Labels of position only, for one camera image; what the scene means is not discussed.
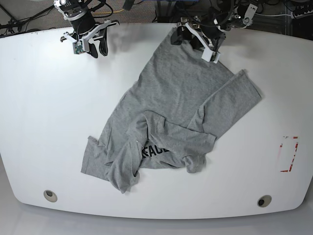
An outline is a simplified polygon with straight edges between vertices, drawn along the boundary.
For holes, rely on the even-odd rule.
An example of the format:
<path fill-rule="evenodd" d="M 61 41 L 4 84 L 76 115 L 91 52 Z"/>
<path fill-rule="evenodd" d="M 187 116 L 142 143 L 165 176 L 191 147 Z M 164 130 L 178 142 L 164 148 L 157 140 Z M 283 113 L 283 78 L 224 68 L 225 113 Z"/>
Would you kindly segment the grey T-shirt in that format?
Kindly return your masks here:
<path fill-rule="evenodd" d="M 218 140 L 261 101 L 246 72 L 206 62 L 188 42 L 160 43 L 98 139 L 88 138 L 81 172 L 121 193 L 141 168 L 197 173 Z"/>

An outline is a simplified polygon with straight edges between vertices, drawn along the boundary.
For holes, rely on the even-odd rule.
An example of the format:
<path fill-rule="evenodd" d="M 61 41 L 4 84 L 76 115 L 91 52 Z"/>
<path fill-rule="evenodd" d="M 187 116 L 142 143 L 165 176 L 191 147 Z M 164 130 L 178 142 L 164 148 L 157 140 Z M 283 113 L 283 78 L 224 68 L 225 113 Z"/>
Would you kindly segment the white power strip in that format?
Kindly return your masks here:
<path fill-rule="evenodd" d="M 313 4 L 303 4 L 303 5 L 297 5 L 291 15 L 293 19 L 300 19 L 307 16 L 313 15 Z"/>

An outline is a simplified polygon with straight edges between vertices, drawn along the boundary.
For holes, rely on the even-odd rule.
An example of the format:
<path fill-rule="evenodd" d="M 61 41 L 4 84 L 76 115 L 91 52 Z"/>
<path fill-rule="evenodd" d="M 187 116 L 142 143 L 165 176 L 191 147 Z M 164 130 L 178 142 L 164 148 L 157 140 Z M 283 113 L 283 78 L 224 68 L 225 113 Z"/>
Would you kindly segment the red tape rectangle marking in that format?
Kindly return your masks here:
<path fill-rule="evenodd" d="M 298 148 L 298 143 L 298 136 L 283 136 L 283 140 L 279 148 L 279 172 L 291 171 Z"/>

